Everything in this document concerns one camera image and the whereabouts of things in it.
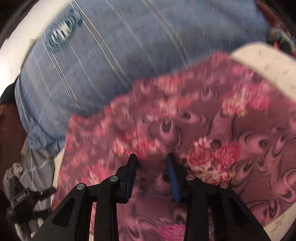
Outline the white gloved left hand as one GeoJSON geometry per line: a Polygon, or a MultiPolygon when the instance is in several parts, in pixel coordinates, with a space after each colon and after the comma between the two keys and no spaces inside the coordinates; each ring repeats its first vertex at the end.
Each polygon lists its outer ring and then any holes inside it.
{"type": "Polygon", "coordinates": [[[24,222],[22,224],[15,223],[16,233],[21,241],[30,241],[43,223],[44,220],[42,218],[30,220],[29,222],[24,222]]]}

